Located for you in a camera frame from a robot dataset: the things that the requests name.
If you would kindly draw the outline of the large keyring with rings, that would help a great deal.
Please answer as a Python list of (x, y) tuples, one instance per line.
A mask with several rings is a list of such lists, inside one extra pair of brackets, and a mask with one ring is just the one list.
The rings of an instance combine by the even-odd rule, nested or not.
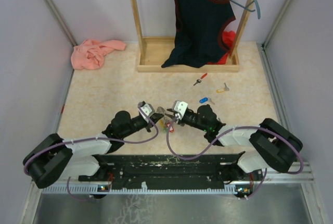
[(165, 109), (162, 107), (158, 107), (156, 110), (157, 113), (159, 114), (163, 114), (163, 117), (159, 120), (162, 129), (164, 130), (164, 132), (166, 132), (169, 129), (171, 120), (169, 119), (168, 116), (165, 115)]

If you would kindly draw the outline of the key with red tag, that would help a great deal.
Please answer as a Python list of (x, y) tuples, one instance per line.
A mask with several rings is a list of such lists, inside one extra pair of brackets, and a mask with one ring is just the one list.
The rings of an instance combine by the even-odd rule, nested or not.
[(166, 126), (167, 126), (167, 128), (169, 129), (169, 132), (171, 132), (171, 133), (174, 132), (174, 128), (173, 128), (173, 126), (171, 125), (170, 122), (168, 122), (168, 123), (166, 124)]

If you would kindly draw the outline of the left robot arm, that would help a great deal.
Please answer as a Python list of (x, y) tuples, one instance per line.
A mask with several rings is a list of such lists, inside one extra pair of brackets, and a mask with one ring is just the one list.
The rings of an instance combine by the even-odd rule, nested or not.
[(140, 110), (132, 118), (128, 111), (119, 111), (99, 135), (83, 139), (63, 139), (57, 133), (47, 136), (23, 160), (24, 173), (43, 189), (57, 180), (88, 176), (101, 181), (108, 167), (97, 156), (113, 153), (128, 143), (126, 138), (142, 129), (150, 131), (163, 114)]

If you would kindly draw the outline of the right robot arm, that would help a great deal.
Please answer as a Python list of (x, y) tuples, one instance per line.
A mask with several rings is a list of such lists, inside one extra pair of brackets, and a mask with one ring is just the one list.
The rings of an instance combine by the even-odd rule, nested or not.
[(201, 105), (193, 111), (181, 101), (175, 101), (167, 116), (180, 126), (203, 131), (209, 146), (252, 148), (249, 152), (242, 152), (232, 167), (233, 176), (238, 180), (246, 179), (259, 169), (272, 168), (280, 173), (289, 173), (293, 162), (301, 160), (303, 143), (271, 118), (264, 119), (257, 126), (229, 127), (219, 121), (210, 105)]

